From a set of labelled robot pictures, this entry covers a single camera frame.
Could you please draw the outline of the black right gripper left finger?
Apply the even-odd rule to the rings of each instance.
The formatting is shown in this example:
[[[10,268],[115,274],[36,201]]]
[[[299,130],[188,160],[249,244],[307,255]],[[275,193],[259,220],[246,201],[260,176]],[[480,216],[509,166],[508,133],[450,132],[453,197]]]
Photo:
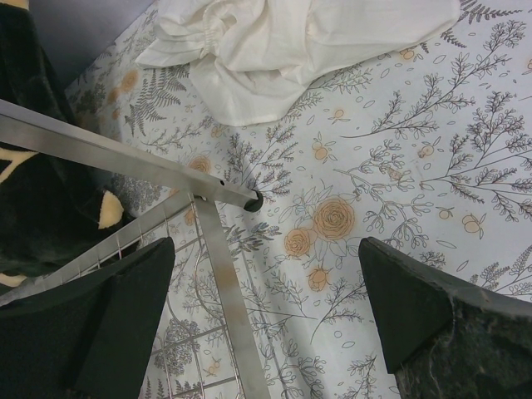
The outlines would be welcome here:
[[[3,398],[137,398],[175,263],[170,238],[1,308]]]

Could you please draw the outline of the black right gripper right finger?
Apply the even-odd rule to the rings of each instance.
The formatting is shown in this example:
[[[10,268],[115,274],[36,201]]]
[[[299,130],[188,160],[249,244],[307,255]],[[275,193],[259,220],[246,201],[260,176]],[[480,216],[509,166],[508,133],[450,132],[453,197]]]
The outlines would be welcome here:
[[[402,398],[529,398],[531,305],[425,265],[373,237],[362,276]]]

